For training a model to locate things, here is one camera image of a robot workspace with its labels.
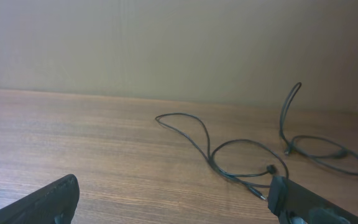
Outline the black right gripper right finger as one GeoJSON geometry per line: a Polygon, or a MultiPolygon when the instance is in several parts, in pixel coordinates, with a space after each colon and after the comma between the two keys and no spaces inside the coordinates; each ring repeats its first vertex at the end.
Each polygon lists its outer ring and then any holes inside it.
{"type": "Polygon", "coordinates": [[[358,216],[282,176],[271,181],[268,209],[280,223],[358,224],[358,216]]]}

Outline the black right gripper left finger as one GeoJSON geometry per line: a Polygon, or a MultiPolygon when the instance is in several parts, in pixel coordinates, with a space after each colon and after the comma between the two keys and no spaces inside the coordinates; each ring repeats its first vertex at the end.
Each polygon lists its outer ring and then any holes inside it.
{"type": "Polygon", "coordinates": [[[70,224],[79,198],[78,180],[68,174],[0,209],[0,224],[70,224]]]}

